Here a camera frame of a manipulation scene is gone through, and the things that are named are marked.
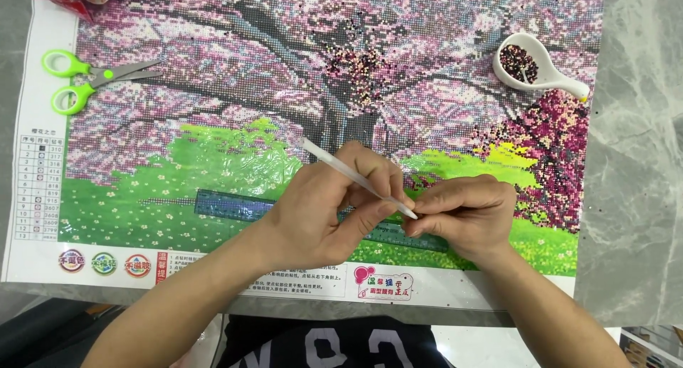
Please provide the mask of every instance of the forearm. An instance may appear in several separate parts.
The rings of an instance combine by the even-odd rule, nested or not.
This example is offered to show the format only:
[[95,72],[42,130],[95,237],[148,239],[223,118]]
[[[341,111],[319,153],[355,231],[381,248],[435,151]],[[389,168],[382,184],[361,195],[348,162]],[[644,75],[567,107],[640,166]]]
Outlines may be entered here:
[[630,367],[602,326],[512,247],[478,266],[542,367]]
[[187,352],[211,319],[263,273],[250,227],[183,268],[125,310],[100,335],[83,368],[168,367]]

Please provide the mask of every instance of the white drill pen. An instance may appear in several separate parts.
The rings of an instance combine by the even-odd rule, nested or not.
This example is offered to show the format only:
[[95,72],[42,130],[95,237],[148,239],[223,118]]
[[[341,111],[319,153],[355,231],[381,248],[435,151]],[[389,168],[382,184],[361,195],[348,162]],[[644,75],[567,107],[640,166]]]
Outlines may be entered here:
[[374,188],[372,188],[372,185],[370,184],[370,181],[368,179],[364,178],[360,173],[356,172],[355,170],[349,168],[348,165],[346,165],[340,159],[337,159],[337,157],[334,157],[333,155],[329,154],[328,151],[324,150],[323,148],[320,148],[320,146],[313,144],[306,137],[300,137],[296,145],[302,147],[305,151],[319,158],[320,161],[325,162],[327,165],[341,172],[344,176],[354,180],[356,183],[358,183],[358,185],[369,190],[375,196],[380,197],[382,200],[391,201],[392,203],[396,204],[398,210],[402,214],[417,220],[417,216],[413,213],[413,211],[408,209],[408,207],[405,206],[403,203],[401,203],[400,201],[391,196],[381,197],[377,193],[377,191]]

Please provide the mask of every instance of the hand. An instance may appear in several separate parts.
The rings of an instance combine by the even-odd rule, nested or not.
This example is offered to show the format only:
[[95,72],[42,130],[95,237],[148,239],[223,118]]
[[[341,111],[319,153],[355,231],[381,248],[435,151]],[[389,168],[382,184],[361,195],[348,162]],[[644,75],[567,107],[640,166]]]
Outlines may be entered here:
[[411,237],[431,233],[446,239],[465,259],[479,265],[508,251],[517,193],[490,174],[442,180],[415,200],[418,220],[404,217]]
[[[347,142],[335,156],[370,180],[382,197],[392,196],[408,208],[401,170],[359,142]],[[355,206],[343,222],[337,212]],[[326,163],[296,172],[275,206],[255,226],[255,244],[271,271],[310,269],[341,264],[375,225],[395,213],[393,203],[377,198]]]

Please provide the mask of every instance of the color legend chart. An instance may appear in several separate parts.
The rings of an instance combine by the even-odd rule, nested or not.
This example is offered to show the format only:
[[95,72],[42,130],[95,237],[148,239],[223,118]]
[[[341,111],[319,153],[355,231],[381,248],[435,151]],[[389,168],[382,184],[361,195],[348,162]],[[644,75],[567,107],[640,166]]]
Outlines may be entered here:
[[57,241],[64,139],[21,136],[17,152],[14,236]]

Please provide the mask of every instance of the blue ruler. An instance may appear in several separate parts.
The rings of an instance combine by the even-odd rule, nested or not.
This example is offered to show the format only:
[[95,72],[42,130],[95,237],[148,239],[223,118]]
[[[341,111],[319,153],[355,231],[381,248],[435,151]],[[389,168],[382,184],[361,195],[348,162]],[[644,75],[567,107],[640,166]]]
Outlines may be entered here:
[[[266,215],[274,204],[275,201],[273,200],[199,189],[197,191],[197,199],[195,200],[195,213],[198,215],[211,215],[255,222]],[[340,213],[339,219],[343,220],[346,213]],[[448,251],[448,242],[439,236],[424,234],[418,239],[406,236],[401,228],[401,222],[396,220],[382,221],[372,232],[365,236],[365,239],[398,246],[433,250],[435,252]]]

